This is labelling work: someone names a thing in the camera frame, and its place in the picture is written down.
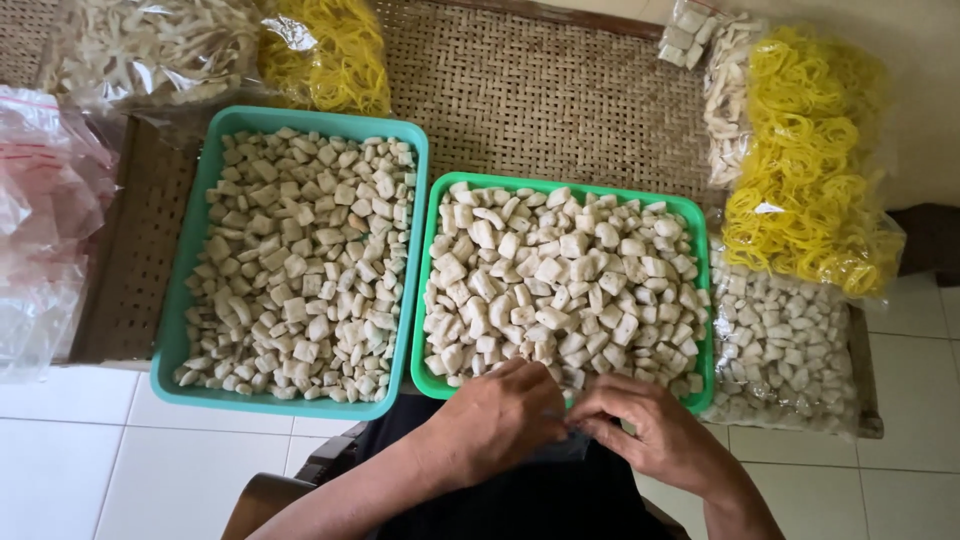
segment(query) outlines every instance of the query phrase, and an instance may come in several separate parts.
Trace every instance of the bag of yellow rubber bands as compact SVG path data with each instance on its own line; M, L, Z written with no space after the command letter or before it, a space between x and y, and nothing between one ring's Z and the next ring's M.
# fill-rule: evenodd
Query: bag of yellow rubber bands
M752 132L726 204L726 261L882 297L905 241L877 193L886 66L789 25L757 39L748 65Z
M390 113L380 23L364 0L272 0L263 11L257 67L268 105Z

